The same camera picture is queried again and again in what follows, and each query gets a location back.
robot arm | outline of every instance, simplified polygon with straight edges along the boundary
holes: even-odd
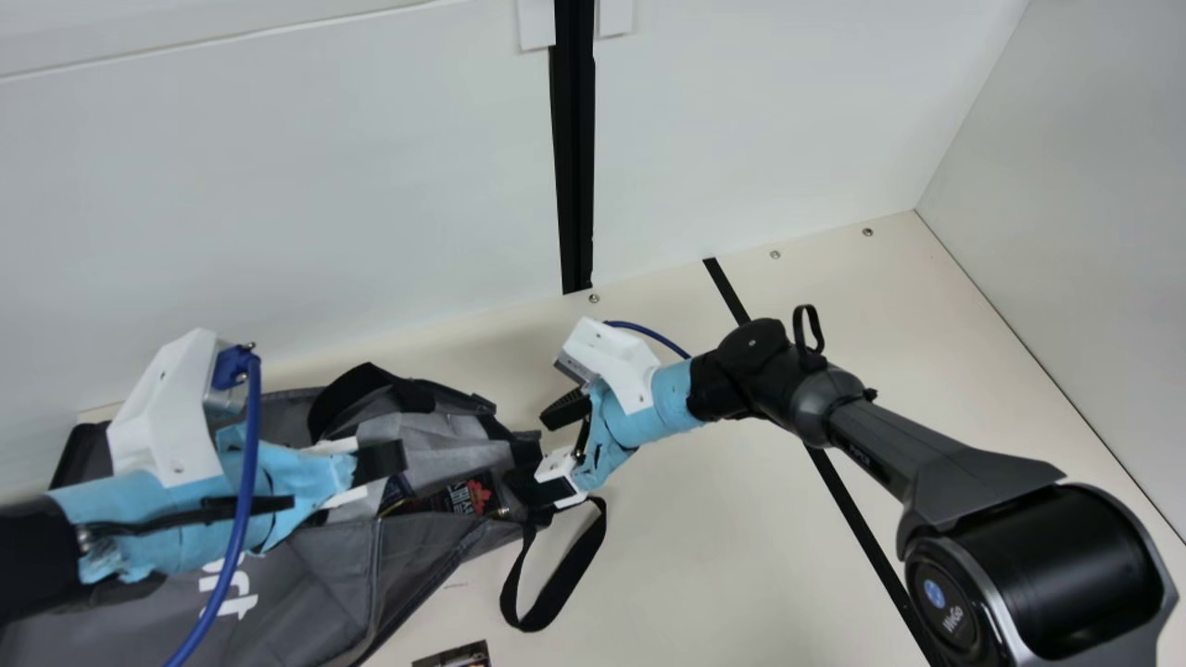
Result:
[[[113,577],[135,583],[224,557],[248,443],[243,425],[211,439],[208,424],[242,412],[253,348],[200,329],[165,345],[108,427],[113,476],[0,508],[0,624]],[[398,443],[359,450],[355,438],[300,451],[259,443],[256,456],[243,539],[253,553],[403,468]]]
[[[639,446],[721,419],[766,419],[811,447],[837,447],[904,506],[897,552],[916,610],[956,665],[1153,666],[1178,599],[1156,546],[1108,494],[1059,485],[1040,460],[969,447],[873,404],[876,393],[796,342],[773,319],[734,330],[713,351],[648,373],[652,401],[631,412],[585,366],[587,385],[542,415],[585,418],[582,442],[536,479],[556,506],[602,485]],[[573,370],[566,344],[559,366]]]

light blue tape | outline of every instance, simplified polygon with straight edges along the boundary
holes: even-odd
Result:
[[[579,490],[600,489],[638,447],[703,426],[703,421],[688,412],[690,368],[691,361],[683,361],[655,371],[651,379],[655,405],[635,414],[626,414],[604,380],[593,383],[589,388],[593,412],[585,463],[573,471],[573,482]]]
[[[149,519],[198,509],[202,498],[235,495],[242,474],[244,428],[218,432],[219,459],[225,476],[166,489],[155,476],[133,471],[49,491],[71,523],[110,521],[142,523]],[[298,450],[260,443],[256,495],[294,496],[292,509],[255,516],[248,523],[244,544],[262,552],[287,538],[325,501],[350,488],[357,459],[352,455],[310,456]],[[178,574],[223,557],[230,540],[231,521],[171,528],[142,536],[114,536],[78,561],[79,580],[91,584],[119,574],[139,582],[151,572]]]

black vertical post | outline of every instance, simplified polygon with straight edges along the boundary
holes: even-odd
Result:
[[[594,0],[555,0],[549,49],[560,273],[566,294],[593,286]]]

screw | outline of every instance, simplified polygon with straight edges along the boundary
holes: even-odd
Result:
[[[90,529],[87,528],[85,526],[78,526],[78,527],[75,528],[75,533],[78,536],[78,551],[83,555],[87,555],[88,553],[90,553],[90,547],[94,546],[93,535],[90,534]]]

red logo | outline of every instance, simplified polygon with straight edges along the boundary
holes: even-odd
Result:
[[[473,500],[473,513],[482,516],[486,513],[486,501],[493,494],[482,487],[482,482],[477,479],[470,479],[466,482],[470,487],[470,498]]]

